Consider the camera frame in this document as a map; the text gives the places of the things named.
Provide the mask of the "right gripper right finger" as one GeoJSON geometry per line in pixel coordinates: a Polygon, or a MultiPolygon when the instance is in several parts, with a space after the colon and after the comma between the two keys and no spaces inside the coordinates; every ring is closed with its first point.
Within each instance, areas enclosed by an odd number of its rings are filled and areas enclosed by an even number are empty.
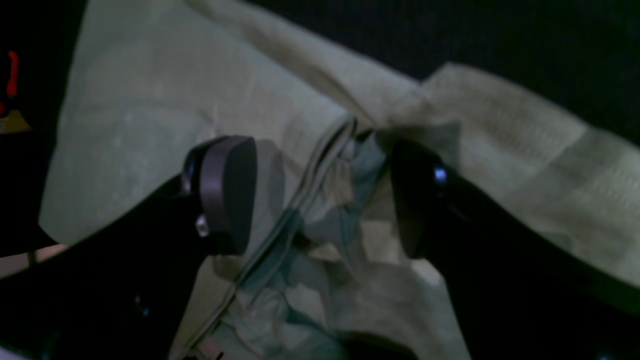
{"type": "Polygon", "coordinates": [[[637,360],[639,288],[567,253],[436,153],[388,155],[407,257],[442,275],[474,360],[637,360]]]}

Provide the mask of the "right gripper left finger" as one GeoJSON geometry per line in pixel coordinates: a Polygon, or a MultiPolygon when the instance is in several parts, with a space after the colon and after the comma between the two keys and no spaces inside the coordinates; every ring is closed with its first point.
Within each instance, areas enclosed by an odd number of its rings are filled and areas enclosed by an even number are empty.
{"type": "Polygon", "coordinates": [[[247,250],[257,182],[253,137],[195,146],[180,175],[117,221],[1,280],[1,349],[166,360],[204,260],[247,250]]]}

